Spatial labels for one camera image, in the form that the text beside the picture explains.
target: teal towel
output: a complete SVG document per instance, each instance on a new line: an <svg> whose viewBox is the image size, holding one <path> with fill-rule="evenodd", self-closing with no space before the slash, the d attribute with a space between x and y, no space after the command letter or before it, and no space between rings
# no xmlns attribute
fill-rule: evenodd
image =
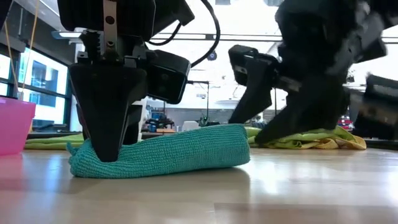
<svg viewBox="0 0 398 224"><path fill-rule="evenodd" d="M67 150L70 172L77 177L136 178L191 170L227 168L250 161L243 125L227 124L148 139L123 146L116 162L101 162L87 140Z"/></svg>

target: pink bin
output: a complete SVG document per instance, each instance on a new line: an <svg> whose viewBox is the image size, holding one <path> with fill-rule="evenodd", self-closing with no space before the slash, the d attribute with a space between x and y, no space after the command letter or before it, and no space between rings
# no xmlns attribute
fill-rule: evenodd
<svg viewBox="0 0 398 224"><path fill-rule="evenodd" d="M0 96L0 156L22 152L35 110L34 103Z"/></svg>

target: microfiber cloth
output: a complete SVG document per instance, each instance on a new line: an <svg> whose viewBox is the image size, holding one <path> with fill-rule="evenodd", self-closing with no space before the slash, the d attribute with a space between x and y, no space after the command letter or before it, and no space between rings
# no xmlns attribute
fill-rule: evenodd
<svg viewBox="0 0 398 224"><path fill-rule="evenodd" d="M241 124L209 126L123 146L116 162L101 162L89 139L67 150L74 176L102 179L227 168L250 161L248 136Z"/></svg>
<svg viewBox="0 0 398 224"><path fill-rule="evenodd" d="M67 143L73 147L79 147L84 143L83 134L74 134L71 136L45 138L45 139L28 139L25 143L25 149L62 149L67 148Z"/></svg>
<svg viewBox="0 0 398 224"><path fill-rule="evenodd" d="M246 128L248 143L252 147L259 147L254 138L260 131L258 128ZM354 136L340 126L333 131L324 129L313 130L306 133L293 134L275 141L271 141L261 147L278 149L366 149L363 138Z"/></svg>

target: wooden floor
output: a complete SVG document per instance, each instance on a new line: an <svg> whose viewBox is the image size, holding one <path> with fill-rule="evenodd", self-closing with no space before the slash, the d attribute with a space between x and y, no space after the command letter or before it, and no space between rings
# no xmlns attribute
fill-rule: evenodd
<svg viewBox="0 0 398 224"><path fill-rule="evenodd" d="M0 223L398 223L398 151L254 149L234 169L73 178L66 152L0 157Z"/></svg>

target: black cable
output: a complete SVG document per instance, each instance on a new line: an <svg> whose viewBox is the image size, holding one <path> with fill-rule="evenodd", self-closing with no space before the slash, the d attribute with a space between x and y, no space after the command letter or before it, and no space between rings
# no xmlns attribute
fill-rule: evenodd
<svg viewBox="0 0 398 224"><path fill-rule="evenodd" d="M207 10L210 12L210 14L214 20L214 24L216 26L216 40L214 41L213 46L210 47L209 51L207 51L207 53L205 53L204 56L200 57L198 60L196 60L195 62L193 62L191 64L191 68L197 66L200 62L204 61L204 59L206 59L211 53L213 53L214 50L216 49L218 43L220 42L220 38L221 38L220 23L218 22L216 14L214 13L213 7L207 0L201 0L201 1L206 6Z"/></svg>
<svg viewBox="0 0 398 224"><path fill-rule="evenodd" d="M167 40L160 42L160 43L148 41L148 43L152 44L153 46L163 46L163 45L170 43L170 41L172 41L174 39L174 37L177 35L177 33L180 31L181 26L182 26L181 23L179 23L177 25L177 27L175 28L174 32L172 33L172 35Z"/></svg>

